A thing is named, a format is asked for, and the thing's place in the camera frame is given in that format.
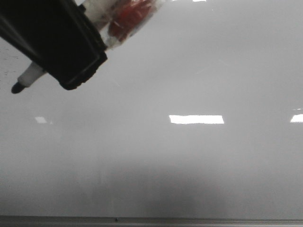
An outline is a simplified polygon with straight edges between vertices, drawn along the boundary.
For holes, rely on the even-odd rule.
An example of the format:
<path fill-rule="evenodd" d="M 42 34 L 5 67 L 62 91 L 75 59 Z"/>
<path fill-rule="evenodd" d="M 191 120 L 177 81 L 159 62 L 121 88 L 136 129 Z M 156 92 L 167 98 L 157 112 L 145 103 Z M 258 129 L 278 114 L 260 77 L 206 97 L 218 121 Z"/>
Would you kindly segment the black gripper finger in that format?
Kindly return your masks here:
<path fill-rule="evenodd" d="M 72 0 L 3 0 L 0 36 L 32 61 L 13 90 L 31 86 L 46 73 L 73 90 L 107 60 L 99 32 Z"/>

